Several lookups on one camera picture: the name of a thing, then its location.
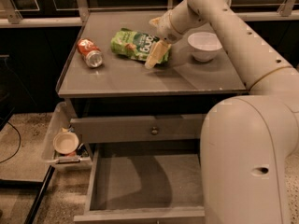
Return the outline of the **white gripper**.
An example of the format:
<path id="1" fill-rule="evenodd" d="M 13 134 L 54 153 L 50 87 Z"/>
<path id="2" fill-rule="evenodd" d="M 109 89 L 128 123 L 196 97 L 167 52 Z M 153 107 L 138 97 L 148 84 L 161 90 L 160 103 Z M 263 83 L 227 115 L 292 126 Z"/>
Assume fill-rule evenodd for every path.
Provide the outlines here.
<path id="1" fill-rule="evenodd" d="M 157 35 L 162 39 L 154 43 L 150 49 L 145 62 L 147 69 L 153 68 L 169 51 L 170 44 L 177 43 L 181 38 L 180 34 L 171 23 L 172 11 L 169 10 L 163 16 L 151 19 L 149 24 L 157 28 Z"/>

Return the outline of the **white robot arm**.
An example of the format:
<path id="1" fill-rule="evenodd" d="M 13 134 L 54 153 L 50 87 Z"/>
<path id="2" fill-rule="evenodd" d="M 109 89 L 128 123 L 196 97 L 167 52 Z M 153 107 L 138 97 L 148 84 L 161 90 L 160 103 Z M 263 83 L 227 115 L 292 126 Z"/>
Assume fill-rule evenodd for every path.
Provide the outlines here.
<path id="1" fill-rule="evenodd" d="M 155 21 L 148 68 L 209 23 L 248 93 L 207 113 L 200 137 L 206 224 L 291 224 L 285 160 L 299 147 L 299 73 L 230 8 L 183 0 Z"/>

